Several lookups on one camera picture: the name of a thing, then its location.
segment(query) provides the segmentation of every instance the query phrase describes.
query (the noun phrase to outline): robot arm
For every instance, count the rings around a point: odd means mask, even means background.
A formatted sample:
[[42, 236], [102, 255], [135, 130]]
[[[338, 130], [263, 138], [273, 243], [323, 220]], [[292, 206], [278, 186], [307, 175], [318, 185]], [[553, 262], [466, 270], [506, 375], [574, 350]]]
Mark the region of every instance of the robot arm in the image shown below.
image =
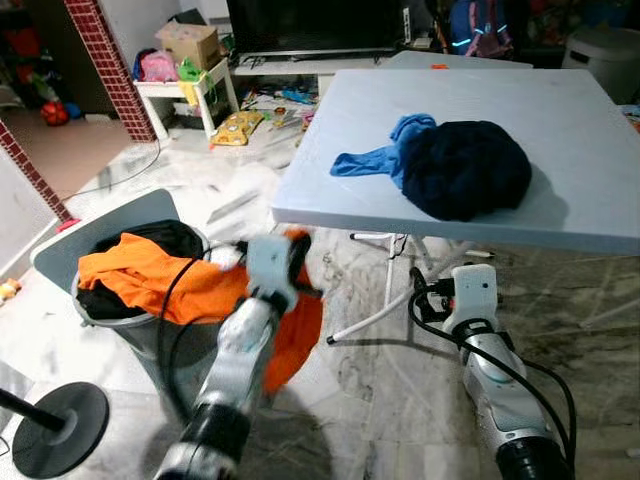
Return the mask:
[[295, 308], [295, 279], [311, 245], [259, 236], [249, 242], [251, 297], [244, 299], [218, 333], [218, 353], [193, 405], [180, 441], [169, 448], [156, 480], [231, 480], [262, 393], [265, 368], [280, 318]]
[[[466, 341], [526, 377], [522, 360], [496, 318], [495, 269], [489, 265], [457, 267], [452, 270], [452, 277], [453, 288], [450, 280], [441, 281], [444, 290], [455, 295], [454, 307], [442, 331], [452, 335], [458, 344]], [[428, 289], [420, 281], [416, 287]], [[424, 303], [421, 307], [422, 312], [433, 311]], [[463, 383], [476, 407], [481, 435], [503, 478], [573, 479], [536, 398], [501, 368], [464, 347], [460, 359]]]

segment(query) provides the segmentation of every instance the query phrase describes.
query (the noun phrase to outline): orange cloth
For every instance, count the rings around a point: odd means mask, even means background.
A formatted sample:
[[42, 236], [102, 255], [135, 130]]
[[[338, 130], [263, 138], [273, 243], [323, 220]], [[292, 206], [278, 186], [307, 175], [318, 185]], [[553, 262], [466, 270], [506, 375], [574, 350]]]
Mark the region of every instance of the orange cloth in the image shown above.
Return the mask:
[[[294, 239], [304, 232], [290, 232]], [[123, 233], [120, 243], [104, 253], [78, 260], [79, 288], [93, 289], [100, 281], [118, 294], [128, 307], [141, 307], [160, 315], [164, 295], [172, 280], [189, 263], [172, 257], [151, 240]], [[248, 296], [246, 269], [236, 266], [222, 271], [198, 260], [176, 284], [167, 304], [165, 318], [184, 325], [190, 320], [221, 322], [241, 296]], [[303, 268], [299, 281], [309, 285]], [[264, 388], [273, 393], [302, 367], [318, 342], [322, 325], [322, 301], [301, 294], [296, 308], [284, 315], [275, 337], [274, 353], [267, 366]]]

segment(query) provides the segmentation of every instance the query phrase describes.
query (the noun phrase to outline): television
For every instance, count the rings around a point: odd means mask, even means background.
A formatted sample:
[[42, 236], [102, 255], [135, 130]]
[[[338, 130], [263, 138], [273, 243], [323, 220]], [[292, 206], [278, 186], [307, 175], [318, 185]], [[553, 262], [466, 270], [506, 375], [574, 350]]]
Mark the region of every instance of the television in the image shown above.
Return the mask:
[[238, 53], [305, 55], [394, 50], [400, 0], [227, 0]]

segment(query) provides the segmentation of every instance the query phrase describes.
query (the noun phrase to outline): black fan stand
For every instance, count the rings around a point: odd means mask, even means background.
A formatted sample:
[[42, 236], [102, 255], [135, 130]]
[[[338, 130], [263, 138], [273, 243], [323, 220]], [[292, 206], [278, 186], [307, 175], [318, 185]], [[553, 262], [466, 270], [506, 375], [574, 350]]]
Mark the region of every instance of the black fan stand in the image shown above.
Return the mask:
[[63, 385], [31, 405], [0, 389], [0, 407], [24, 418], [13, 438], [13, 463], [29, 478], [52, 478], [80, 465], [109, 423], [109, 402], [98, 387]]

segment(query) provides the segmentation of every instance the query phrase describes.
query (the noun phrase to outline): doorway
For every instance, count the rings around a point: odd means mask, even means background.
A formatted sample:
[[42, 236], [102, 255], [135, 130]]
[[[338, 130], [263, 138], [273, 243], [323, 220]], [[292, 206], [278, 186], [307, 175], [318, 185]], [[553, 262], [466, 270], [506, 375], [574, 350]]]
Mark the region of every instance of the doorway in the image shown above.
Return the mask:
[[[0, 118], [59, 197], [132, 142], [63, 0], [0, 1], [0, 82]], [[52, 103], [75, 118], [49, 126]]]

